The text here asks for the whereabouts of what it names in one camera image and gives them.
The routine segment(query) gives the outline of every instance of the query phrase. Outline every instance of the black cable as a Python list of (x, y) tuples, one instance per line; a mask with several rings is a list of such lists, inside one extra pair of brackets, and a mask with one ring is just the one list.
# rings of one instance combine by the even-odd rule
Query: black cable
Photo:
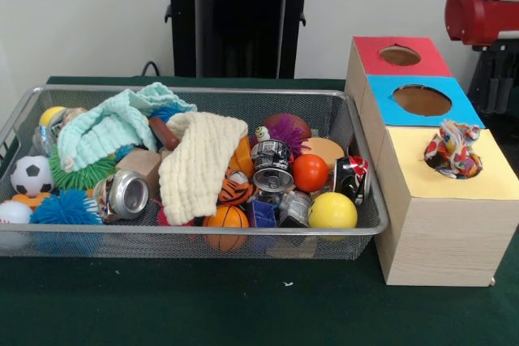
[(140, 77), (144, 77), (146, 75), (146, 72), (148, 71), (148, 68), (150, 66), (152, 66), (153, 70), (155, 70), (155, 75), (157, 75), (157, 77), (161, 77), (161, 73), (159, 71), (159, 68), (158, 68), (157, 64), (155, 62), (153, 62), (153, 61), (146, 62), (146, 65), (144, 66), (144, 69), (141, 72)]

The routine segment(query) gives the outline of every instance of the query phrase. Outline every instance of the green spiky ball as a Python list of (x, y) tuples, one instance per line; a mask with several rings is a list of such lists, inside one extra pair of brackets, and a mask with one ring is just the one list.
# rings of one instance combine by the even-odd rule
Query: green spiky ball
[(58, 147), (54, 147), (49, 158), (49, 165), (54, 184), (60, 190), (88, 190), (110, 174), (115, 173), (115, 162), (110, 158), (103, 158), (77, 172), (66, 173), (61, 168)]

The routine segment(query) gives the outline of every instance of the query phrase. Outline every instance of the blue square panel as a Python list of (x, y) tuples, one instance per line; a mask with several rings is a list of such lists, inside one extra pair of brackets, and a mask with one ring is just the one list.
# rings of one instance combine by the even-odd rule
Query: blue square panel
[(439, 127), (445, 119), (484, 128), (453, 77), (368, 76), (387, 126)]

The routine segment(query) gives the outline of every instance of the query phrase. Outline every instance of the wire mesh tray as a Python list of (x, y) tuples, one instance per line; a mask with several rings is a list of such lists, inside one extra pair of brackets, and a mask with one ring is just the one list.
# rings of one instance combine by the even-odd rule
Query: wire mesh tray
[[(0, 201), (15, 192), (9, 175), (14, 162), (35, 154), (32, 134), (49, 107), (93, 108), (130, 88), (112, 86), (45, 85), (28, 91), (0, 132)], [(348, 96), (336, 91), (293, 91), (220, 88), (171, 88), (199, 111), (238, 117), (249, 132), (274, 113), (294, 113), (304, 118), (320, 136), (329, 137), (345, 150), (371, 157)], [(371, 237), (388, 224), (384, 199), (375, 174), (371, 192), (358, 208), (356, 229), (229, 229), (159, 227), (158, 206), (150, 202), (144, 215), (131, 222), (83, 226), (54, 224), (0, 224), (0, 256), (100, 257), (100, 258), (317, 258), (356, 259)], [(211, 240), (245, 241), (232, 252), (215, 250)]]

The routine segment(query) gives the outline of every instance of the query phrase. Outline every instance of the table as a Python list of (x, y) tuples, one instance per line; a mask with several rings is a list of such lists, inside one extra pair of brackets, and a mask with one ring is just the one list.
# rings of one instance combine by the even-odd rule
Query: table
[[(344, 80), (160, 81), (249, 88), (344, 85)], [(515, 345), (518, 260), (516, 235), (495, 287), (410, 288), (384, 284), (373, 243), (354, 262), (0, 258), (0, 344)]]

